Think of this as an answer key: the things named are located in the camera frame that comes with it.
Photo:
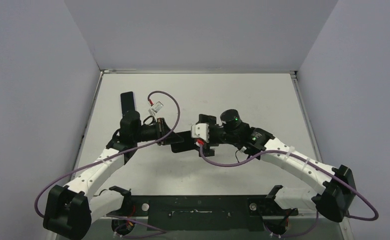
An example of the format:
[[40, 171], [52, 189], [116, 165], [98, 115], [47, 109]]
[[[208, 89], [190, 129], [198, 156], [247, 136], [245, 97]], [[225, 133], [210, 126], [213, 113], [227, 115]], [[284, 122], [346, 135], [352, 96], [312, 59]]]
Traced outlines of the black phone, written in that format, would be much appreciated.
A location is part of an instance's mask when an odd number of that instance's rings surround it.
[[122, 115], [128, 111], [136, 110], [135, 95], [133, 91], [123, 92], [120, 94]]

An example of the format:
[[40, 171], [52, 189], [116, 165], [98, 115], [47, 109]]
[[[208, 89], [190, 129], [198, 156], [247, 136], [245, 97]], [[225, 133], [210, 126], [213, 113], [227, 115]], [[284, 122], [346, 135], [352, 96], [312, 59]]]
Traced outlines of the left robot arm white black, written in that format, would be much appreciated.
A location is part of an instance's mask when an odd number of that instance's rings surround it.
[[183, 137], [170, 129], [163, 118], [151, 125], [141, 122], [135, 110], [126, 112], [120, 128], [114, 133], [100, 157], [64, 186], [49, 191], [43, 227], [71, 240], [81, 240], [93, 222], [115, 211], [126, 215], [131, 211], [130, 193], [112, 187], [95, 196], [97, 190], [118, 169], [123, 167], [140, 147], [138, 143], [159, 145], [182, 143]]

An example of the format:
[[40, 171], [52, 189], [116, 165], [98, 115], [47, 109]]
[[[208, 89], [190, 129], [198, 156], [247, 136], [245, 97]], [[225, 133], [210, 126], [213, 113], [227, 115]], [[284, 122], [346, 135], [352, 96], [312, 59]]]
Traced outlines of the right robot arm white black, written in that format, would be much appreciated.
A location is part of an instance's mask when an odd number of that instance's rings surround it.
[[191, 126], [190, 137], [202, 158], [207, 157], [210, 147], [229, 144], [249, 158], [273, 164], [308, 185], [305, 189], [277, 186], [265, 201], [269, 213], [310, 209], [336, 223], [348, 216], [356, 190], [350, 168], [344, 165], [337, 168], [299, 153], [272, 133], [243, 122], [235, 109], [223, 112], [220, 120], [221, 124], [217, 124], [216, 117], [201, 114]]

